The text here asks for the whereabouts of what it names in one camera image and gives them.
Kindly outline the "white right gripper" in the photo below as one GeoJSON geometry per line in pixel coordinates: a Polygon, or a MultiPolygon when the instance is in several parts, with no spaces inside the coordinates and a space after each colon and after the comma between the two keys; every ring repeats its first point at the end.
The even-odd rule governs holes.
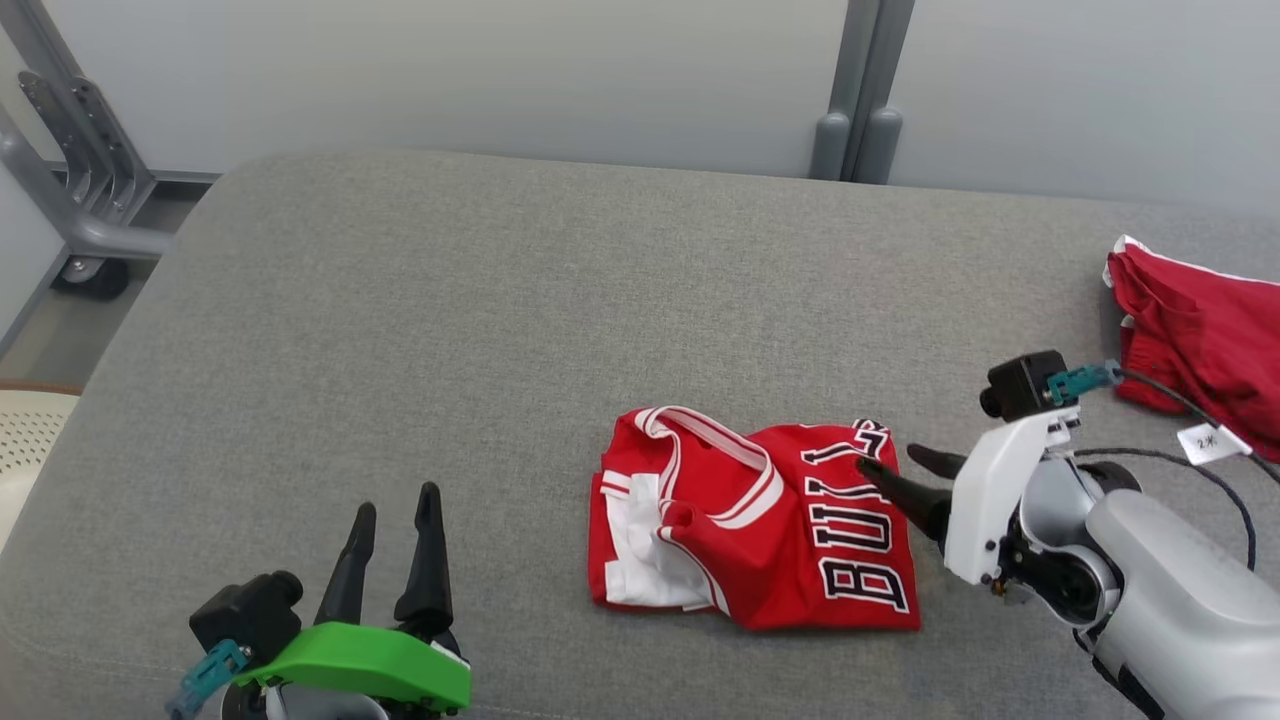
{"type": "Polygon", "coordinates": [[[943,565],[973,585],[1002,577],[1001,548],[1021,534],[1033,553],[1066,559],[1078,530],[1082,480],[1059,452],[1079,419],[1075,406],[1050,410],[987,430],[969,456],[911,443],[908,456],[952,491],[900,477],[869,457],[858,470],[925,538],[945,543],[943,565]]]}

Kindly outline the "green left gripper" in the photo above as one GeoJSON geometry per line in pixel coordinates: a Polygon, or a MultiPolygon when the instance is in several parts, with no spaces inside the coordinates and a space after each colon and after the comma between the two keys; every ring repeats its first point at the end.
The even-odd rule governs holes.
{"type": "Polygon", "coordinates": [[[396,602],[399,629],[361,623],[364,583],[378,511],[358,506],[314,619],[273,661],[234,678],[236,687],[302,685],[339,691],[434,714],[471,706],[470,662],[449,632],[454,621],[442,492],[426,482],[415,512],[417,539],[408,580],[396,602]]]}

